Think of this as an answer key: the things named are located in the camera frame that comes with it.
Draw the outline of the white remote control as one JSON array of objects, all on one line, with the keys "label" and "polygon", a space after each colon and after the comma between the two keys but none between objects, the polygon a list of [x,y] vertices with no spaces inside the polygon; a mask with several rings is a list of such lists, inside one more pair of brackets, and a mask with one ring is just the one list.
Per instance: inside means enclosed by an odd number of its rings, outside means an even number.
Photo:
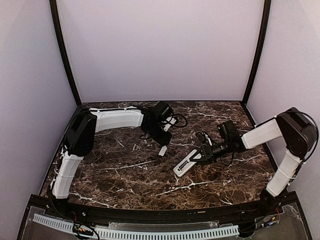
[{"label": "white remote control", "polygon": [[180,161],[173,168],[173,172],[178,176],[182,177],[185,173],[187,173],[197,162],[191,161],[191,158],[194,157],[196,160],[200,159],[202,156],[197,150],[193,149],[183,160]]}]

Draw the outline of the white battery cover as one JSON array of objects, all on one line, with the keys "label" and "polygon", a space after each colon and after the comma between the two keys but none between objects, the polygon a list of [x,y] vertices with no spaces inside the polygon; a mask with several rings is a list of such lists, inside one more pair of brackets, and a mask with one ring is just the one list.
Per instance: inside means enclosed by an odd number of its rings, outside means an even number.
[{"label": "white battery cover", "polygon": [[167,148],[166,145],[162,146],[161,149],[160,149],[160,151],[159,151],[159,153],[158,153],[158,155],[161,156],[161,157],[163,157],[163,156],[165,155],[167,149],[168,149],[168,148]]}]

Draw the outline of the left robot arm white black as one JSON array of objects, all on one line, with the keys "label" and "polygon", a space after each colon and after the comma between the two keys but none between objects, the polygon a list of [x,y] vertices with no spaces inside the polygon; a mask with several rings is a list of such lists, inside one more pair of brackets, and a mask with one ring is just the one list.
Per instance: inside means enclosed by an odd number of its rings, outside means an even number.
[{"label": "left robot arm white black", "polygon": [[140,128],[164,147],[170,143],[169,128],[177,123],[172,108],[163,102],[154,107],[88,108],[79,105],[62,140],[62,160],[50,188],[58,199],[67,199],[80,162],[93,149],[98,132],[119,128]]}]

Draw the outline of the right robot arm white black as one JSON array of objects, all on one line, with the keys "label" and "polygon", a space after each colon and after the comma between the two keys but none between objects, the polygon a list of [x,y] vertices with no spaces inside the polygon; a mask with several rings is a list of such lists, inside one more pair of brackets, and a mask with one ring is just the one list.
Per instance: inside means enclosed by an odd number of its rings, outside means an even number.
[{"label": "right robot arm white black", "polygon": [[282,160],[278,160],[274,176],[265,187],[274,198],[296,178],[303,164],[316,150],[320,130],[316,121],[307,113],[292,107],[255,125],[241,134],[232,120],[217,125],[221,142],[213,141],[206,132],[198,133],[201,146],[189,153],[177,169],[185,174],[195,164],[215,163],[231,154],[244,153],[256,147],[280,143]]}]

